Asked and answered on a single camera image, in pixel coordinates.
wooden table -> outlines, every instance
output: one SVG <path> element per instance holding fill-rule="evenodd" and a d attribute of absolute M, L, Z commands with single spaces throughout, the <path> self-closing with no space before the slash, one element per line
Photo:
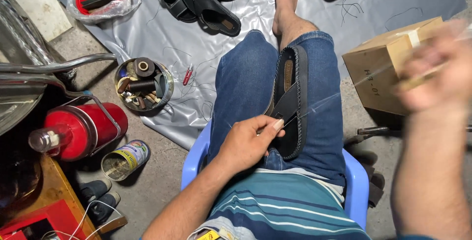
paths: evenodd
<path fill-rule="evenodd" d="M 59 164 L 57 164 L 54 159 L 45 155 L 41 156 L 40 163 L 42 177 L 35 191 L 26 200 L 12 205 L 4 209 L 4 211 L 6 211 L 6 214 L 10 216 L 11 219 L 14 219 L 64 199 L 77 220 L 77 223 L 79 223 L 82 217 L 84 217 L 85 210 L 62 172 L 62 169 L 59 167 Z M 88 216 L 86 216 L 81 228 L 86 236 L 89 236 L 96 230 Z M 97 233 L 89 239 L 101 240 Z"/>

cardboard box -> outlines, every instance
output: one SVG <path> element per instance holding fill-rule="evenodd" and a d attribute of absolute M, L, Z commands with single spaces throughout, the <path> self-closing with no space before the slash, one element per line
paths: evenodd
<path fill-rule="evenodd" d="M 406 115 L 408 111 L 393 94 L 398 74 L 411 49 L 429 38 L 441 17 L 378 35 L 343 55 L 349 75 L 364 107 Z"/>

plastic bag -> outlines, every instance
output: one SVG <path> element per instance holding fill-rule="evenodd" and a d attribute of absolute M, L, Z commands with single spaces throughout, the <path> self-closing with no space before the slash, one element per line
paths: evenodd
<path fill-rule="evenodd" d="M 76 6 L 75 0 L 67 0 L 67 11 L 72 17 L 85 23 L 99 23 L 104 20 L 123 16 L 130 13 L 141 4 L 141 0 L 114 0 L 100 7 L 91 14 L 82 14 Z"/>

concrete floor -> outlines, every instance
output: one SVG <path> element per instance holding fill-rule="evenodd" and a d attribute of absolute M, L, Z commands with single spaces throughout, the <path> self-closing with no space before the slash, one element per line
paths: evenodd
<path fill-rule="evenodd" d="M 467 0 L 467 2 L 470 6 L 472 0 Z M 472 21 L 472 9 L 469 8 L 456 17 Z M 52 45 L 67 60 L 92 53 L 106 52 L 103 46 L 80 24 L 55 39 Z M 97 62 L 82 66 L 78 69 L 77 84 L 80 88 L 91 90 L 103 102 L 121 105 L 114 91 L 115 68 L 116 64 L 110 62 Z M 363 108 L 349 77 L 341 82 L 341 94 L 346 137 L 353 136 L 357 128 L 375 126 L 374 120 Z M 104 237 L 113 240 L 138 239 L 150 221 L 179 192 L 181 169 L 187 154 L 186 150 L 143 125 L 140 118 L 125 107 L 123 109 L 129 119 L 129 129 L 119 145 L 133 139 L 140 139 L 150 145 L 152 155 L 145 167 L 140 169 L 141 171 L 124 182 L 113 183 L 111 190 L 117 191 L 121 195 L 118 209 L 126 215 L 129 222 L 128 225 Z M 374 167 L 386 179 L 385 194 L 382 200 L 376 208 L 368 211 L 367 233 L 375 240 L 395 238 L 389 198 L 391 181 L 401 145 L 401 140 L 396 138 L 375 137 L 363 142 L 363 146 L 378 155 L 378 161 Z M 95 159 L 92 158 L 78 165 L 81 168 L 77 175 L 80 182 L 103 177 L 97 168 L 99 159 L 99 156 L 95 156 Z M 467 154 L 465 160 L 464 174 L 467 195 L 469 202 L 471 202 L 472 155 L 470 153 Z"/>

gray plastic sheet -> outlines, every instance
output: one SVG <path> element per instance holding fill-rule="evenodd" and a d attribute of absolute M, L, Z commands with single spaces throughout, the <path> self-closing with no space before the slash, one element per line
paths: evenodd
<path fill-rule="evenodd" d="M 172 99 L 157 116 L 141 119 L 185 149 L 190 149 L 211 118 L 216 98 L 215 74 L 221 56 L 251 29 L 262 31 L 278 47 L 271 30 L 275 0 L 236 0 L 224 5 L 241 20 L 238 37 L 214 34 L 202 29 L 199 22 L 180 22 L 160 0 L 143 0 L 137 10 L 125 17 L 86 25 L 105 47 L 117 54 L 119 63 L 149 57 L 168 67 L 175 79 Z M 353 47 L 388 30 L 422 20 L 437 16 L 448 20 L 466 7 L 465 0 L 298 0 L 296 13 L 333 36 L 339 73 L 345 78 L 348 72 L 341 55 Z M 183 86 L 191 63 L 192 78 Z"/>

